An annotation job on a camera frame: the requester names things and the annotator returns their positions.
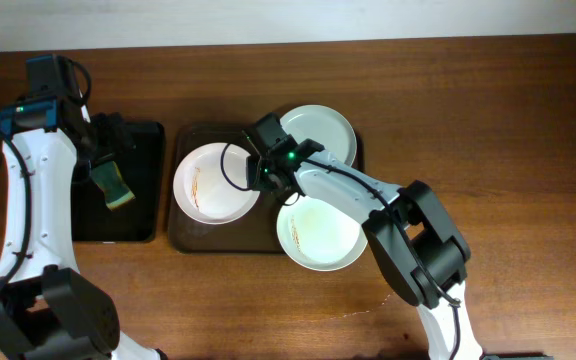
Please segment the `grey-white plate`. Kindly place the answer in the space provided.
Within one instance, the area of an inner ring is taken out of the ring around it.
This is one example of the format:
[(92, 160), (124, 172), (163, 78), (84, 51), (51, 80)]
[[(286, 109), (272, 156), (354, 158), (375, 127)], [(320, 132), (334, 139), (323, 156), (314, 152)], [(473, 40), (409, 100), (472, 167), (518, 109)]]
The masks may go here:
[(348, 120), (336, 110), (323, 105), (303, 105), (284, 114), (280, 124), (297, 142), (312, 139), (346, 165), (354, 163), (357, 137)]

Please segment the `pink-white plate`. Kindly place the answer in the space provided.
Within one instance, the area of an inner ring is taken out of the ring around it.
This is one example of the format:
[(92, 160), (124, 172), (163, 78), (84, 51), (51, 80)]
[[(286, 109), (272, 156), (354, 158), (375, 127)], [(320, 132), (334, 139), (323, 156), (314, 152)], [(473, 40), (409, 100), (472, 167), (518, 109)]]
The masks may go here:
[(173, 195), (179, 208), (191, 219), (208, 225), (233, 222), (246, 215), (257, 203), (258, 191), (241, 191), (224, 178), (221, 166), (232, 183), (247, 185), (246, 160), (249, 152), (226, 144), (202, 145), (187, 154), (177, 166)]

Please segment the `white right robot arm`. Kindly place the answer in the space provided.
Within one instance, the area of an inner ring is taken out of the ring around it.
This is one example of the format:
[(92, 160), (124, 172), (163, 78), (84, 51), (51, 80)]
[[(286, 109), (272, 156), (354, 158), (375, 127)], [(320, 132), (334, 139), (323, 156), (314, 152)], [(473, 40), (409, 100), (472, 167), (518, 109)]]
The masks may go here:
[(374, 179), (312, 140), (251, 142), (255, 190), (290, 188), (359, 223), (389, 287), (416, 308), (432, 359), (481, 359), (465, 304), (471, 251), (438, 196), (421, 181)]

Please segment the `cream-white plate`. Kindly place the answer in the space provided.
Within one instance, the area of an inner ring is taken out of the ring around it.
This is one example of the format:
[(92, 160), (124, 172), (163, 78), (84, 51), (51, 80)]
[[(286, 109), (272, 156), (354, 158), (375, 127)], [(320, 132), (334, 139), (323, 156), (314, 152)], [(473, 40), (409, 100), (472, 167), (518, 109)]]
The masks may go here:
[(368, 244), (358, 222), (321, 200), (297, 193), (280, 208), (276, 234), (294, 262), (319, 272), (351, 265)]

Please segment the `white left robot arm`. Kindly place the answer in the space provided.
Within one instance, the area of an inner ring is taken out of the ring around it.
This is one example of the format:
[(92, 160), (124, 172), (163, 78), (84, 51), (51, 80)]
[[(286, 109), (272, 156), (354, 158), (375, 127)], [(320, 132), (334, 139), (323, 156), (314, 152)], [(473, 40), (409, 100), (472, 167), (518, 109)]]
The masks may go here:
[(0, 257), (0, 351), (9, 359), (162, 359), (120, 329), (113, 300), (79, 272), (71, 182), (77, 149), (63, 121), (87, 124), (57, 100), (0, 113), (8, 178)]

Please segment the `yellow green sponge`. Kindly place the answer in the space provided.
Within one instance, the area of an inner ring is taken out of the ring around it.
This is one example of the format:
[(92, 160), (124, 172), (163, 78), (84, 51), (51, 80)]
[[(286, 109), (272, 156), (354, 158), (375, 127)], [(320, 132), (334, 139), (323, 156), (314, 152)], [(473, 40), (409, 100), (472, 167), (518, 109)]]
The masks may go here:
[(115, 211), (135, 199), (114, 161), (106, 162), (92, 169), (91, 178), (102, 191), (106, 207)]

